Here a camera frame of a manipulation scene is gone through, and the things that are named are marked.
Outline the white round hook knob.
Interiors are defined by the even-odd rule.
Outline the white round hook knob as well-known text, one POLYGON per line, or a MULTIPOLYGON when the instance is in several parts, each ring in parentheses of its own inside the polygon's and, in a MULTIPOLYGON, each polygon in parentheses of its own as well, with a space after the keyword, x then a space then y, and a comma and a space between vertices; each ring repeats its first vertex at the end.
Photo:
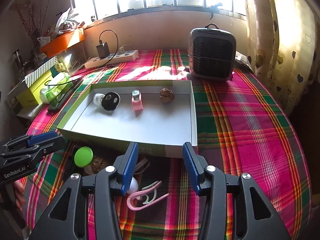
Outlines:
POLYGON ((131 179, 130 187, 127 191, 127 194, 133 194, 133 193, 137 192, 138 189, 139 189, 138 181, 136 180, 135 177, 133 177, 131 179))

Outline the yellow green box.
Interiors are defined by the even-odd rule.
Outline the yellow green box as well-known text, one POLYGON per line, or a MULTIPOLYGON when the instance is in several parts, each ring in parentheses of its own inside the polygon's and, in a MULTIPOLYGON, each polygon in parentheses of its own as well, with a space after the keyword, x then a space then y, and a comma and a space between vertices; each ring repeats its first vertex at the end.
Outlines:
POLYGON ((44 83, 52 79, 52 73, 47 70, 43 74, 34 71, 27 75, 19 88, 16 95, 17 101, 23 106, 37 106, 40 100, 40 90, 44 87, 44 83))

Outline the striped white box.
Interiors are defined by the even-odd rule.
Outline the striped white box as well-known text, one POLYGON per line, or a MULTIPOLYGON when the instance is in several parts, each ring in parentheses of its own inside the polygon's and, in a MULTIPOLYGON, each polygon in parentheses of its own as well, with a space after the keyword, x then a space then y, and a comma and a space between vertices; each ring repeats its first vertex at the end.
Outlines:
POLYGON ((54 67, 57 63, 57 58, 54 56, 48 61, 46 61, 44 64, 39 66, 35 71, 28 74, 22 82, 25 83, 25 85, 29 88, 31 85, 33 85, 45 72, 50 70, 50 68, 54 67))

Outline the pink clip with green pad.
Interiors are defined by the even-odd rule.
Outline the pink clip with green pad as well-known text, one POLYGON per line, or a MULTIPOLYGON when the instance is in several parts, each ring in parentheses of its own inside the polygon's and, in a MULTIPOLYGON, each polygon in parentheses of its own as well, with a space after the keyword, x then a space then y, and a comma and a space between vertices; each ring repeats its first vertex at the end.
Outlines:
POLYGON ((142 103, 142 95, 139 89, 134 89, 132 91, 132 108, 134 111, 142 111, 143 103, 142 103))

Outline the black round disc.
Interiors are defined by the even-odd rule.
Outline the black round disc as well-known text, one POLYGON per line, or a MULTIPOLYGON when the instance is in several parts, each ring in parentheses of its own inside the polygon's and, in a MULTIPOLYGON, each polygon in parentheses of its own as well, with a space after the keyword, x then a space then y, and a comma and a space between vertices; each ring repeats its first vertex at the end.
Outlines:
POLYGON ((106 111, 114 111, 120 103, 120 95, 116 92, 108 92, 101 101, 101 105, 106 111))

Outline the heart pattern curtain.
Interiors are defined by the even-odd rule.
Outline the heart pattern curtain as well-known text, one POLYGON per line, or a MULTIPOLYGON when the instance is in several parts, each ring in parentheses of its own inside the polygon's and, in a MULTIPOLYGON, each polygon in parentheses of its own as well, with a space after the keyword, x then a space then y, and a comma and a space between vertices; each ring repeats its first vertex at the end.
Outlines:
POLYGON ((246 17, 253 71, 290 115, 319 69, 314 14, 304 0, 246 0, 246 17))

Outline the brown walnut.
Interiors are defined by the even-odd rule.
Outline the brown walnut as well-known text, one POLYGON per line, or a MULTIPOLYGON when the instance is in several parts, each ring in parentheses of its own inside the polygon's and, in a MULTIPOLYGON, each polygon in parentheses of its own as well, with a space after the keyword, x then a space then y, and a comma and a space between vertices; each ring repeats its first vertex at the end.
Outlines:
POLYGON ((91 169, 94 174, 97 174, 102 169, 106 168, 109 162, 102 157, 94 157, 91 162, 91 169))
POLYGON ((171 103, 175 100, 175 94, 168 88, 162 88, 159 96, 163 103, 171 103))

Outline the black charger adapter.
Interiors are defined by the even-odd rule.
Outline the black charger adapter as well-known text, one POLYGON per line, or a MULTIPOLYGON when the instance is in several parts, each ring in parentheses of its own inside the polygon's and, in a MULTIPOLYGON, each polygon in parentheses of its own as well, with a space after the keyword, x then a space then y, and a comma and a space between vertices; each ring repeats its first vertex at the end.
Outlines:
POLYGON ((99 40, 99 44, 96 46, 96 48, 100 59, 104 59, 110 55, 110 50, 107 42, 99 40))

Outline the grey portable space heater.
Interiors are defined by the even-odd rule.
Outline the grey portable space heater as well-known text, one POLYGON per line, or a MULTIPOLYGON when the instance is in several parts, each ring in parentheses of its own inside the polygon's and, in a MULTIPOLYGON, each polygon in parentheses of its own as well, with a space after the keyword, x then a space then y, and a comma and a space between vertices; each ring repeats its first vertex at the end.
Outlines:
POLYGON ((189 70, 192 76, 215 81, 232 77, 236 55, 236 38, 215 26, 195 28, 188 40, 189 70))

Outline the white power strip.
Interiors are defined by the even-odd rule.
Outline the white power strip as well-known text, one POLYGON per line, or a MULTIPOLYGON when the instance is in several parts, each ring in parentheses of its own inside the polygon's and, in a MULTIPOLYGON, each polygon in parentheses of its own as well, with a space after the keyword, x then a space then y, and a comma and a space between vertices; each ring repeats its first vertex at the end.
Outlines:
POLYGON ((130 50, 122 54, 119 54, 119 53, 117 53, 116 55, 110 54, 108 57, 104 59, 100 59, 99 57, 91 58, 84 64, 84 67, 86 69, 90 69, 90 68, 101 67, 106 64, 130 62, 130 61, 135 61, 135 59, 137 59, 138 57, 139 57, 138 50, 130 50))

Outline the orange tray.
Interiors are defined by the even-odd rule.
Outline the orange tray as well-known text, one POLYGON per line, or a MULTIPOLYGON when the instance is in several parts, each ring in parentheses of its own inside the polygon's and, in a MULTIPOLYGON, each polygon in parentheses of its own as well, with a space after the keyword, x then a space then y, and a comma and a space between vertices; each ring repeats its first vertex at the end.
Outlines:
POLYGON ((85 39, 84 30, 82 28, 65 33, 42 46, 39 50, 40 54, 44 53, 48 58, 52 58, 69 47, 82 42, 85 39))

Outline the green white shallow box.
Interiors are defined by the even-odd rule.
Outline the green white shallow box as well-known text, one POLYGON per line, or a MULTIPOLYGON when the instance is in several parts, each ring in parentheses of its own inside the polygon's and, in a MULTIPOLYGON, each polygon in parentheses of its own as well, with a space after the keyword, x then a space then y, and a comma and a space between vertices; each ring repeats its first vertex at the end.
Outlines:
POLYGON ((185 142, 197 146, 197 123, 193 86, 189 80, 145 80, 89 85, 72 104, 57 126, 61 134, 86 145, 124 151, 136 142, 141 154, 182 157, 185 142), (171 103, 160 100, 160 91, 175 94, 171 103), (139 89, 143 110, 132 108, 132 91, 139 89), (106 111, 93 103, 97 93, 116 92, 120 103, 106 111))

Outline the plaid pink green bedsheet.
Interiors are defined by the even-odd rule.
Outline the plaid pink green bedsheet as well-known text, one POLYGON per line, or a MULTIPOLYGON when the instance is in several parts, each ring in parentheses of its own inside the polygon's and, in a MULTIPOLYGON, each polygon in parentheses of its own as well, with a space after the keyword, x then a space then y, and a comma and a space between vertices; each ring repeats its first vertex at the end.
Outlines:
MULTIPOLYGON (((87 84, 187 79, 187 72, 183 71, 188 64, 185 50, 159 49, 139 54, 137 60, 121 63, 116 69, 104 68, 89 74, 59 114, 49 114, 44 108, 27 134, 56 130, 87 84)), ((192 82, 199 154, 225 173, 251 174, 279 213, 291 239, 298 239, 311 220, 311 180, 298 137, 281 107, 244 67, 236 67, 228 82, 192 82)), ((76 146, 69 142, 66 150, 46 156, 37 172, 22 180, 27 195, 22 211, 30 229, 63 185, 67 161, 76 146)), ((138 212, 127 208, 126 197, 118 197, 116 207, 123 238, 197 239, 205 199, 190 188, 182 159, 155 159, 159 163, 156 168, 164 168, 160 178, 151 173, 156 168, 150 165, 137 180, 147 185, 162 180, 159 193, 168 192, 169 196, 138 212)))

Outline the green mushroom lamp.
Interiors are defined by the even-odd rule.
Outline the green mushroom lamp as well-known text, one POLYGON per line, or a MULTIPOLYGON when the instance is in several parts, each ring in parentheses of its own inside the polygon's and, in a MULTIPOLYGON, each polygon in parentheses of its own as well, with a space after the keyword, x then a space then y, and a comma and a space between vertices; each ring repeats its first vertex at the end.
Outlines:
POLYGON ((84 146, 79 148, 74 155, 75 165, 79 168, 83 168, 84 171, 93 175, 94 172, 92 170, 92 161, 93 161, 93 151, 90 147, 84 146))

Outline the white tape roll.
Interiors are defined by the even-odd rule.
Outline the white tape roll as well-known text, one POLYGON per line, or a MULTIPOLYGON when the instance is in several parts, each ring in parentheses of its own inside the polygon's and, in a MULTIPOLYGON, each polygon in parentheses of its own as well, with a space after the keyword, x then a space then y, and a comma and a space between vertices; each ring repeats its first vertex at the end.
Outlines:
POLYGON ((96 106, 102 106, 103 98, 105 97, 105 94, 97 93, 93 96, 93 103, 96 106))

